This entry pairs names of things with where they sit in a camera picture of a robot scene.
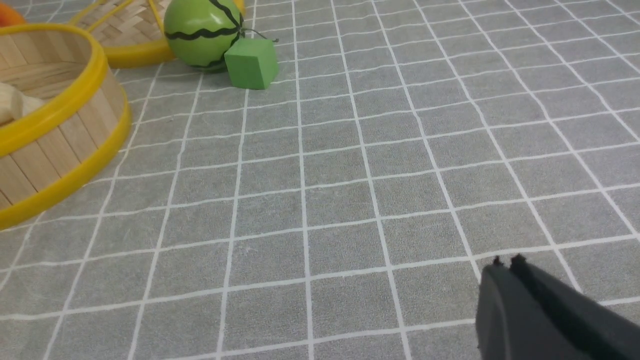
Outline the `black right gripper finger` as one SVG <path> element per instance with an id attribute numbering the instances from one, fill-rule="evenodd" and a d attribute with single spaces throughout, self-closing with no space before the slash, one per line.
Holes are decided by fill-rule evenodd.
<path id="1" fill-rule="evenodd" d="M 637 360 L 640 328 L 517 254 L 481 272 L 475 317 L 483 360 Z"/>

